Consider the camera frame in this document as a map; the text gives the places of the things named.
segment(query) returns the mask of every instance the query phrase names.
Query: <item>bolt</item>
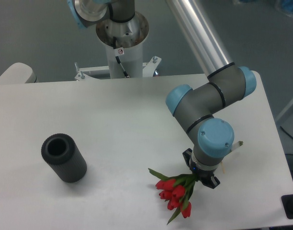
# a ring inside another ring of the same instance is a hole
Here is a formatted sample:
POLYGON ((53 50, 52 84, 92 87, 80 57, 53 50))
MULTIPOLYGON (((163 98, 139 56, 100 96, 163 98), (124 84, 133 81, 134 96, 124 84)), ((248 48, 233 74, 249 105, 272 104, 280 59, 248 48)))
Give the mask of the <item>bolt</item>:
POLYGON ((78 72, 79 72, 79 66, 78 66, 78 63, 75 62, 74 65, 75 65, 76 72, 78 73, 78 72))
POLYGON ((156 70, 154 71, 153 77, 157 77, 157 76, 159 76, 159 72, 158 72, 158 70, 156 69, 156 70))
POLYGON ((158 58, 156 56, 153 57, 153 63, 155 64, 158 58))
POLYGON ((83 71, 80 72, 80 78, 85 79, 85 75, 84 75, 83 71))

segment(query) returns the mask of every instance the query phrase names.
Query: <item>blue object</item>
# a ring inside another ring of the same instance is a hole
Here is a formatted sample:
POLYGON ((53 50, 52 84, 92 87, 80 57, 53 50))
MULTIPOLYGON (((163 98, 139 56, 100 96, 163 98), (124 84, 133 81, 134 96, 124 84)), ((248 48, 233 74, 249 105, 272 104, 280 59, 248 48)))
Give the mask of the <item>blue object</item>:
POLYGON ((230 153, 234 137, 234 130, 229 123, 211 118, 199 128, 198 143, 208 156, 222 158, 230 153))
POLYGON ((287 12, 293 12, 293 0, 282 0, 282 8, 287 12))
POLYGON ((166 105, 173 116, 176 107, 178 106, 182 98, 186 95, 186 93, 188 93, 188 91, 190 90, 192 90, 192 88, 189 85, 179 85, 167 95, 166 105))
POLYGON ((67 3, 68 3, 68 6, 69 6, 69 8, 71 10, 71 13, 72 13, 72 15, 73 15, 73 17, 74 17, 79 29, 86 29, 86 27, 83 25, 83 23, 81 23, 78 15, 76 14, 76 11, 74 9, 74 5, 72 3, 72 0, 68 0, 67 3))
POLYGON ((241 66, 238 67, 244 73, 244 77, 246 78, 246 92, 244 93, 244 98, 251 93, 254 92, 257 86, 256 77, 252 71, 248 67, 241 66))
POLYGON ((93 1, 98 4, 105 4, 105 3, 111 2, 111 0, 93 0, 93 1))

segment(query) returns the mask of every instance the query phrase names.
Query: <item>green leaf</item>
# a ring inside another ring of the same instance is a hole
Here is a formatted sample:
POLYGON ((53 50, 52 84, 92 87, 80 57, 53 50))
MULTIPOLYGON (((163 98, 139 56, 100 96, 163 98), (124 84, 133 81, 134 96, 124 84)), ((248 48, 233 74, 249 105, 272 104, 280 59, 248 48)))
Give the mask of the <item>green leaf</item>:
POLYGON ((180 178, 176 177, 175 179, 176 179, 176 182, 174 182, 173 187, 176 187, 176 186, 178 186, 180 184, 184 184, 184 182, 187 180, 187 177, 182 176, 180 178))
POLYGON ((173 213, 172 217, 168 220, 167 225, 173 221, 178 215, 180 214, 180 207, 178 207, 175 212, 173 213))
POLYGON ((187 176, 191 176, 192 174, 180 174, 178 176, 172 176, 170 177, 170 179, 177 179, 177 178, 183 178, 183 177, 187 177, 187 176))
POLYGON ((187 177, 186 178, 186 183, 184 185, 184 187, 187 189, 189 187, 191 187, 192 183, 195 183, 196 180, 196 176, 193 174, 193 176, 187 177))
POLYGON ((150 171, 150 174, 152 174, 153 176, 157 177, 160 180, 167 181, 170 179, 169 177, 167 177, 161 173, 158 173, 158 172, 154 171, 153 169, 149 168, 148 170, 150 171))
POLYGON ((180 199, 179 199, 179 202, 183 202, 183 200, 185 199, 185 196, 182 196, 180 199))
POLYGON ((190 199, 190 197, 191 197, 192 194, 193 194, 193 188, 194 188, 194 185, 195 185, 195 183, 193 184, 193 186, 191 187, 191 189, 190 189, 189 192, 188 192, 188 200, 190 199))
POLYGON ((184 202, 183 202, 182 211, 184 211, 188 207, 188 204, 189 204, 189 200, 188 200, 188 197, 186 195, 185 199, 184 199, 184 202))

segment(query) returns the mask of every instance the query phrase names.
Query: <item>wooden stick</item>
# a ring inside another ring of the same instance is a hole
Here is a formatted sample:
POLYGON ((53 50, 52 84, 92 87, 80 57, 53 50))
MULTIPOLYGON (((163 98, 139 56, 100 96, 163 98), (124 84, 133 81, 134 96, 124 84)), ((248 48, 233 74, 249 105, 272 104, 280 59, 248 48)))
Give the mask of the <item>wooden stick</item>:
POLYGON ((221 164, 221 167, 222 167, 222 172, 223 172, 223 174, 225 174, 225 168, 224 168, 224 165, 223 165, 223 161, 220 162, 220 164, 221 164))

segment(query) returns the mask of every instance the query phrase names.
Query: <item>black foam tube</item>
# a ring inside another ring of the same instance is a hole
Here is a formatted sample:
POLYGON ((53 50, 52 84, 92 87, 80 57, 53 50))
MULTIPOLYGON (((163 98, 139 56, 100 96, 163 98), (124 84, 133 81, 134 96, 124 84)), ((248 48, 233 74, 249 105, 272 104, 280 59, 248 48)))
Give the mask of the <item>black foam tube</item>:
POLYGON ((41 155, 64 182, 76 182, 86 174, 87 164, 74 140, 66 134, 54 134, 46 139, 41 155))

